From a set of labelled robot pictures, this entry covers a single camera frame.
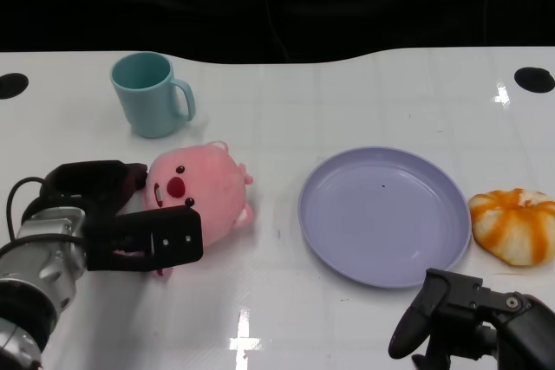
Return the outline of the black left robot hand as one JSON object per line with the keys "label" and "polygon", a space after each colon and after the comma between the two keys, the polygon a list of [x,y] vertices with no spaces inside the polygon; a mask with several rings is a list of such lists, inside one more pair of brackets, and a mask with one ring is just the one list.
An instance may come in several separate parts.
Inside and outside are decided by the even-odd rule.
{"label": "black left robot hand", "polygon": [[117,160],[64,164],[46,176],[42,194],[85,211],[89,271],[149,272],[203,256],[201,218],[189,204],[120,213],[146,179],[146,165]]}

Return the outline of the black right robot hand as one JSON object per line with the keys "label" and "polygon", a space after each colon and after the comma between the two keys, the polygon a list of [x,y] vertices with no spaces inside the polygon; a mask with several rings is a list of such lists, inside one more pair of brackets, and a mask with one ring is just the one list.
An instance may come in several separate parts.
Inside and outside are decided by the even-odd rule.
{"label": "black right robot hand", "polygon": [[388,345],[394,360],[449,369],[452,357],[491,356],[499,369],[554,367],[554,312],[532,295],[500,293],[482,279],[428,269]]}

